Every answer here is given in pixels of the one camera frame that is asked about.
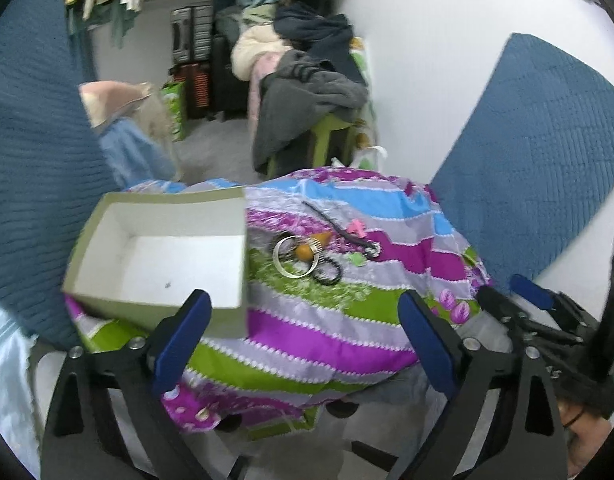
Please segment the person's right hand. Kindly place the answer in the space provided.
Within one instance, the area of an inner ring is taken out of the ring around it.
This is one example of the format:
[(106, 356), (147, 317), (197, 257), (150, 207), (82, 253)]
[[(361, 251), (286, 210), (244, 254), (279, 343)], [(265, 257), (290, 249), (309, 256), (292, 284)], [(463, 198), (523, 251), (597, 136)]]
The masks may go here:
[(567, 478), (574, 478), (602, 448), (613, 429), (612, 423), (589, 412), (582, 404), (558, 398), (557, 408), (561, 423), (572, 433), (568, 444)]

